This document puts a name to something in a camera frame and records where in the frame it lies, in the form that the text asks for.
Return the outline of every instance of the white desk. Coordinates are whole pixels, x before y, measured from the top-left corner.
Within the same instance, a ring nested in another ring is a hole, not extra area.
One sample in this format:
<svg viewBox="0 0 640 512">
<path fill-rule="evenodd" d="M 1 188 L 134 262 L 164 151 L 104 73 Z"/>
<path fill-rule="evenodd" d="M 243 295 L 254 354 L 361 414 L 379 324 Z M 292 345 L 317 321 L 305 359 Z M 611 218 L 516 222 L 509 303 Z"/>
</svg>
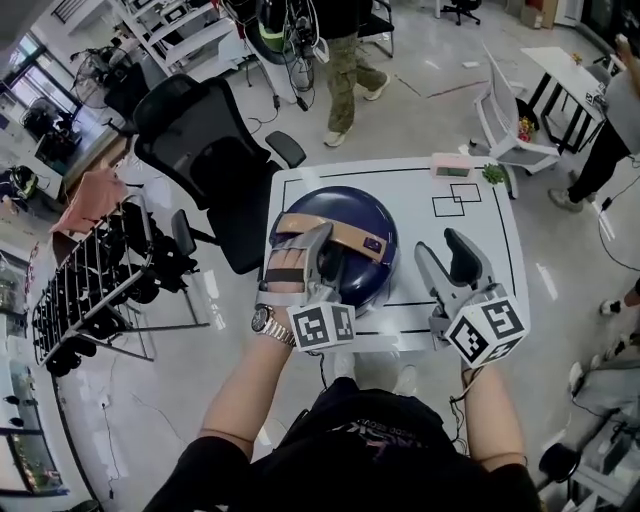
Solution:
<svg viewBox="0 0 640 512">
<path fill-rule="evenodd" d="M 529 323 L 529 296 L 520 238 L 504 185 L 493 187 L 482 168 L 495 163 L 474 157 L 469 180 L 434 178 L 430 158 L 400 158 L 321 165 L 277 172 L 271 185 L 269 230 L 278 214 L 306 193 L 332 185 L 360 188 L 378 198 L 398 228 L 400 264 L 389 300 L 356 320 L 357 339 L 335 350 L 386 352 L 433 350 L 429 316 L 435 301 L 418 272 L 413 252 L 418 241 L 430 246 L 445 266 L 451 261 L 444 229 L 470 237 L 491 260 L 497 279 L 518 298 Z M 265 263 L 271 247 L 269 233 Z"/>
<path fill-rule="evenodd" d="M 544 69 L 545 72 L 538 88 L 529 101 L 529 106 L 534 108 L 551 78 L 556 80 L 558 85 L 556 85 L 553 93 L 551 94 L 551 98 L 549 98 L 549 101 L 542 111 L 541 123 L 547 131 L 549 138 L 553 142 L 560 144 L 558 152 L 562 153 L 565 149 L 569 149 L 571 152 L 577 153 L 582 141 L 584 140 L 584 136 L 586 135 L 590 120 L 593 119 L 596 123 L 601 123 L 604 119 L 600 110 L 593 105 L 589 105 L 586 99 L 587 93 L 595 94 L 597 92 L 600 82 L 598 82 L 598 80 L 596 80 L 596 78 L 589 73 L 584 66 L 576 64 L 567 52 L 557 46 L 548 48 L 522 48 L 522 52 L 531 57 L 542 69 Z M 555 105 L 556 101 L 558 101 L 563 89 L 578 104 L 578 108 L 571 119 L 569 128 L 565 132 L 564 137 L 559 139 L 551 133 L 547 117 L 551 113 L 551 109 Z M 575 130 L 583 111 L 586 112 L 587 117 L 580 133 L 578 134 L 576 142 L 573 146 L 570 146 L 570 138 L 573 135 L 573 131 Z"/>
</svg>

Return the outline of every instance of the hand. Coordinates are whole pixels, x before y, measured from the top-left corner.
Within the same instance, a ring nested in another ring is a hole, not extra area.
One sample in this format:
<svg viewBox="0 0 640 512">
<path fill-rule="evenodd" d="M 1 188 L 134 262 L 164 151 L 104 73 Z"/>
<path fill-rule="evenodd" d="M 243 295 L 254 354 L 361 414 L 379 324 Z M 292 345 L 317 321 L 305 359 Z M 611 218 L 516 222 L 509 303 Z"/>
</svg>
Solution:
<svg viewBox="0 0 640 512">
<path fill-rule="evenodd" d="M 300 249 L 289 249 L 288 251 L 275 251 L 271 253 L 271 259 L 269 260 L 269 269 L 279 268 L 300 268 L 304 269 L 304 260 L 306 252 Z M 304 291 L 303 283 L 289 283 L 289 282 L 274 282 L 268 284 L 268 289 L 273 293 L 300 293 Z M 286 307 L 274 307 L 274 317 L 276 321 L 291 329 L 289 322 L 289 315 L 287 314 Z"/>
<path fill-rule="evenodd" d="M 620 56 L 620 60 L 628 67 L 629 62 L 634 59 L 629 41 L 620 41 L 618 39 L 618 55 Z"/>
</svg>

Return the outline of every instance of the white chair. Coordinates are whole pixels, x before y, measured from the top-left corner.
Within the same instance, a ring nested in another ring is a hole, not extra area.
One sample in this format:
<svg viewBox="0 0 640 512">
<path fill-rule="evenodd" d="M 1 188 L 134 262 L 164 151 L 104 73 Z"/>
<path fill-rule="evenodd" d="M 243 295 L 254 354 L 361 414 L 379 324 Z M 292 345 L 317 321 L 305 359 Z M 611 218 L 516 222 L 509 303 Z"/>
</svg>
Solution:
<svg viewBox="0 0 640 512">
<path fill-rule="evenodd" d="M 542 130 L 534 134 L 533 142 L 518 138 L 520 117 L 516 96 L 486 46 L 484 49 L 491 65 L 491 83 L 475 105 L 489 145 L 471 141 L 470 150 L 472 154 L 484 154 L 503 164 L 511 182 L 511 196 L 515 199 L 518 186 L 511 166 L 524 167 L 527 174 L 532 175 L 554 165 L 560 154 Z"/>
</svg>

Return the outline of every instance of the metal rack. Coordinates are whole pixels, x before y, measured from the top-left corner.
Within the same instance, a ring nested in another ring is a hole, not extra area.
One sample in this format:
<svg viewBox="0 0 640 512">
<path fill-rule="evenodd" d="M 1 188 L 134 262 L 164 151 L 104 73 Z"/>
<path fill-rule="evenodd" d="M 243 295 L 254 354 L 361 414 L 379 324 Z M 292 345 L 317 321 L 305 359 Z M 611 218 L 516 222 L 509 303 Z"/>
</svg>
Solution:
<svg viewBox="0 0 640 512">
<path fill-rule="evenodd" d="M 136 204 L 140 208 L 146 245 L 146 256 L 144 258 L 133 252 L 127 242 L 129 237 L 126 222 L 124 222 L 123 210 L 123 206 L 127 203 Z M 119 225 L 122 226 L 124 255 L 118 262 L 109 265 L 103 271 L 102 262 L 100 261 L 101 251 L 109 254 L 109 250 L 104 247 L 104 244 L 106 240 L 113 241 L 119 232 L 119 228 L 114 227 L 117 217 L 119 217 Z M 209 326 L 208 322 L 198 322 L 185 288 L 180 291 L 184 294 L 189 312 L 193 318 L 192 324 L 143 326 L 140 319 L 142 312 L 128 304 L 127 290 L 130 290 L 136 281 L 145 275 L 145 272 L 149 270 L 153 262 L 153 242 L 152 229 L 144 200 L 140 196 L 132 195 L 125 198 L 113 212 L 98 222 L 87 237 L 74 247 L 73 251 L 56 271 L 53 279 L 49 281 L 42 292 L 42 296 L 33 308 L 31 326 L 35 358 L 39 366 L 45 365 L 60 347 L 72 337 L 131 357 L 153 361 L 154 359 L 147 353 L 142 333 Z M 97 268 L 90 266 L 89 254 L 91 251 L 95 251 L 95 267 Z M 134 270 L 133 265 L 136 259 L 140 260 L 141 263 L 138 269 Z M 122 276 L 117 276 L 117 272 L 114 269 L 115 265 L 123 260 L 126 263 L 128 272 L 128 276 L 125 279 Z M 73 294 L 74 288 L 75 298 L 70 297 L 70 292 Z M 96 337 L 86 332 L 87 321 L 105 308 L 117 319 L 119 326 L 114 329 L 113 334 L 108 335 L 105 339 L 96 339 Z M 113 346 L 114 340 L 127 333 L 138 334 L 141 353 L 130 352 Z"/>
</svg>

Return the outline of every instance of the black table leg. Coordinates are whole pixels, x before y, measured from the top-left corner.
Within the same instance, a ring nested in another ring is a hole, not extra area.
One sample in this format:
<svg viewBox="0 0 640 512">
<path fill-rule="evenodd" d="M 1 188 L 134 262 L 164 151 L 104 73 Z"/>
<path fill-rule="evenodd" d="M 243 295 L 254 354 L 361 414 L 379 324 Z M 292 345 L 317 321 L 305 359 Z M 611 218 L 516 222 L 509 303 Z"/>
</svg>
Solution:
<svg viewBox="0 0 640 512">
<path fill-rule="evenodd" d="M 569 141 L 571 140 L 571 136 L 573 135 L 573 132 L 576 129 L 576 126 L 578 125 L 578 121 L 580 120 L 580 116 L 582 115 L 583 110 L 584 109 L 578 105 L 578 108 L 576 109 L 576 112 L 575 114 L 573 114 L 573 117 L 571 118 L 571 122 L 569 123 L 569 128 L 567 128 L 567 131 L 565 132 L 564 137 L 562 138 L 562 141 L 558 146 L 558 153 L 562 154 L 564 150 L 569 147 Z"/>
<path fill-rule="evenodd" d="M 582 141 L 584 140 L 585 135 L 587 135 L 587 130 L 589 129 L 589 124 L 591 123 L 591 116 L 588 112 L 585 113 L 587 117 L 585 118 L 584 123 L 582 123 L 582 128 L 580 128 L 578 138 L 576 139 L 576 142 L 573 144 L 573 146 L 569 148 L 569 151 L 571 151 L 572 153 L 580 152 L 580 146 L 582 145 Z"/>
<path fill-rule="evenodd" d="M 547 101 L 547 104 L 544 106 L 544 109 L 542 110 L 542 114 L 540 115 L 540 122 L 544 127 L 544 131 L 547 132 L 547 136 L 549 137 L 549 140 L 551 142 L 554 142 L 555 144 L 559 144 L 560 139 L 555 135 L 553 135 L 553 133 L 551 132 L 551 127 L 549 126 L 549 121 L 547 121 L 547 117 L 549 117 L 549 114 L 551 114 L 551 110 L 553 110 L 553 107 L 558 101 L 558 98 L 560 97 L 561 93 L 562 93 L 562 86 L 558 84 L 553 89 L 553 92 L 551 93 L 551 97 L 549 98 L 549 101 Z"/>
<path fill-rule="evenodd" d="M 533 96 L 531 96 L 531 99 L 529 100 L 529 108 L 533 109 L 533 107 L 536 106 L 536 104 L 540 100 L 540 97 L 542 96 L 542 93 L 547 88 L 547 85 L 549 85 L 550 81 L 551 75 L 549 73 L 545 73 L 542 77 L 542 80 L 540 80 L 536 91 L 533 93 Z"/>
</svg>

